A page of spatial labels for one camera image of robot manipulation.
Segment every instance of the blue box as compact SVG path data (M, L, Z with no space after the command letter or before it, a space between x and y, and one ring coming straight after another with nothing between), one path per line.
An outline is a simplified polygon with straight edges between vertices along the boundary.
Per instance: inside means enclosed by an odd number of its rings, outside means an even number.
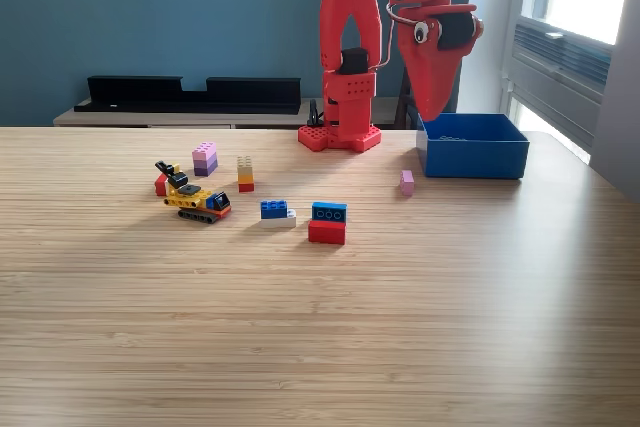
M418 125L427 177L521 179L529 141L503 114L440 114Z
M262 219L286 219L287 202L284 200L263 200L260 202Z
M347 223L347 204L331 204L328 202L314 202L311 206L312 220L327 220L329 222Z

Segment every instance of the toy track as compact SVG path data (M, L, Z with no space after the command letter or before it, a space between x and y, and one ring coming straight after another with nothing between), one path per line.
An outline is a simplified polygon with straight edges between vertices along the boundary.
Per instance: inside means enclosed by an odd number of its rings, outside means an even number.
M195 220L196 222L202 222L204 224L215 224L218 220L218 217L214 214L192 209L180 209L178 216L180 216L181 219Z

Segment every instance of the teal wall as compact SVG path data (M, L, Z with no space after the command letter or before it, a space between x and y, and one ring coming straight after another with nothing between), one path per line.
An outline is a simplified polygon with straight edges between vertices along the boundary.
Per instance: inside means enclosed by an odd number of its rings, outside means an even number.
M0 0L0 124L51 125L90 75L182 75L186 89L301 77L302 95L320 96L320 1ZM344 40L358 44L353 25ZM395 50L378 95L398 94L402 69Z

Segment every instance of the white wall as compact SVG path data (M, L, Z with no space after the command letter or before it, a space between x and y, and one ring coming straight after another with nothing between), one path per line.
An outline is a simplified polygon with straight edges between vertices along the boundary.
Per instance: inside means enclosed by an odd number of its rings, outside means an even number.
M626 0L600 109L591 166L640 202L640 2Z
M458 112L498 112L511 0L470 0L485 33L462 62Z

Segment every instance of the red robot base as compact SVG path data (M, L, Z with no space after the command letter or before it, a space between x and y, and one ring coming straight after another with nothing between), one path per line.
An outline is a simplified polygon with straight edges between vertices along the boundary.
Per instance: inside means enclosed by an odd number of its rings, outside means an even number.
M372 125L366 135L355 140L340 142L329 133L326 127L305 125L298 130L298 141L314 152L322 152L325 149L346 149L362 153L382 141L382 132Z

